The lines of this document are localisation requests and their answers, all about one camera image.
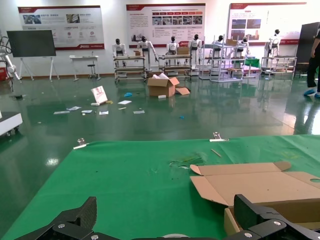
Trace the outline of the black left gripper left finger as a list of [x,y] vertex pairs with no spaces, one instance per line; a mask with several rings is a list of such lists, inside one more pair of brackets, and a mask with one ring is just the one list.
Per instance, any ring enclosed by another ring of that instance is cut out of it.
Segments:
[[97,198],[90,196],[80,207],[62,211],[49,224],[18,237],[19,240],[113,240],[93,230],[97,221]]

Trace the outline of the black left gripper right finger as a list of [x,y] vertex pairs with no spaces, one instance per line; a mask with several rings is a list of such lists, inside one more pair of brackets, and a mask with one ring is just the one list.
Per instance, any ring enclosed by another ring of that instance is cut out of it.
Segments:
[[226,240],[318,240],[320,233],[292,223],[275,209],[250,202],[244,195],[234,196],[234,213],[242,231]]

